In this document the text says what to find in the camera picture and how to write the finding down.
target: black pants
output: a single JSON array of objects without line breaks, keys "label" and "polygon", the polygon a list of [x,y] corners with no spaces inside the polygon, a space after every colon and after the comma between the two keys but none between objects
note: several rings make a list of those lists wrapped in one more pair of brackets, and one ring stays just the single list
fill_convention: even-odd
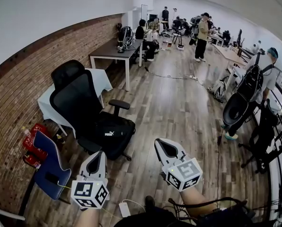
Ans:
[{"label": "black pants", "polygon": [[149,46],[149,49],[146,51],[145,58],[146,59],[153,59],[154,55],[155,55],[156,46],[151,41],[143,41],[142,49],[146,50],[147,46]]},{"label": "black pants", "polygon": [[196,52],[195,52],[195,58],[198,59],[199,57],[200,58],[204,58],[204,52],[205,52],[205,49],[206,49],[206,40],[201,40],[201,39],[198,39],[198,44],[197,44],[197,47],[196,47]]},{"label": "black pants", "polygon": [[169,24],[168,24],[168,23],[165,23],[164,26],[163,26],[163,28],[165,28],[165,27],[166,27],[166,29],[169,29]]},{"label": "black pants", "polygon": [[232,125],[230,127],[230,129],[228,130],[228,134],[230,136],[234,136],[235,133],[237,132],[237,130],[242,126],[244,121],[251,115],[251,113],[258,106],[259,106],[259,104],[256,101],[248,103],[248,108],[247,108],[246,112],[243,114],[242,118],[238,122],[236,122],[234,125]]}]

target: blue chair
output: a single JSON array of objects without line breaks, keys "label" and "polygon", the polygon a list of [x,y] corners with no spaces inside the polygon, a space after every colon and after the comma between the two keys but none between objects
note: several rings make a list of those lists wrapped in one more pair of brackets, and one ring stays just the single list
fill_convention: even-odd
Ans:
[{"label": "blue chair", "polygon": [[59,150],[50,138],[42,132],[37,131],[34,138],[34,146],[47,152],[47,158],[41,164],[39,170],[34,175],[34,181],[37,185],[52,199],[60,199],[63,187],[66,186],[69,178],[71,177],[71,169],[68,164],[62,162]]}]

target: brick wall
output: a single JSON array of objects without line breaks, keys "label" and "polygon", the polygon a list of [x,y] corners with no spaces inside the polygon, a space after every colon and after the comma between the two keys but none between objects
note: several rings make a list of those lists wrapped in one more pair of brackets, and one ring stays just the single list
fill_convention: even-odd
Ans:
[{"label": "brick wall", "polygon": [[[0,209],[18,213],[34,173],[22,160],[26,150],[21,127],[42,123],[37,99],[53,83],[51,72],[72,59],[90,67],[88,54],[116,36],[119,22],[121,14],[72,25],[28,45],[0,65]],[[46,125],[52,133],[57,130],[54,122]]]}]

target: man in beige shirt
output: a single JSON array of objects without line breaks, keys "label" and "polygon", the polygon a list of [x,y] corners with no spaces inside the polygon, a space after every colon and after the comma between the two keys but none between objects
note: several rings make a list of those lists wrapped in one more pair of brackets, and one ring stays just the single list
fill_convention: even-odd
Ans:
[{"label": "man in beige shirt", "polygon": [[204,52],[205,52],[207,36],[209,32],[208,24],[207,24],[208,19],[209,19],[209,14],[203,13],[202,20],[199,22],[198,44],[194,55],[194,59],[197,62],[200,62],[200,59],[202,61],[206,61],[204,58]]}]

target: white tablecloth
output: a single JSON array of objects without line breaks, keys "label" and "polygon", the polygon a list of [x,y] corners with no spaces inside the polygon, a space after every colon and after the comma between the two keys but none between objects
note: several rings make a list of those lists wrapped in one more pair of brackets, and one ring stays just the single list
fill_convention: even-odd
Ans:
[{"label": "white tablecloth", "polygon": [[[86,70],[89,70],[92,73],[97,97],[100,96],[101,92],[104,89],[106,91],[113,89],[104,70],[100,70],[100,69],[86,69]],[[63,118],[58,112],[56,112],[56,110],[54,110],[50,104],[50,96],[54,90],[55,90],[55,86],[54,84],[52,84],[38,99],[38,105],[43,113],[43,118],[51,119],[59,125],[71,127],[73,129],[74,136],[76,136],[76,132],[74,128],[71,126],[71,124],[65,118]]]}]

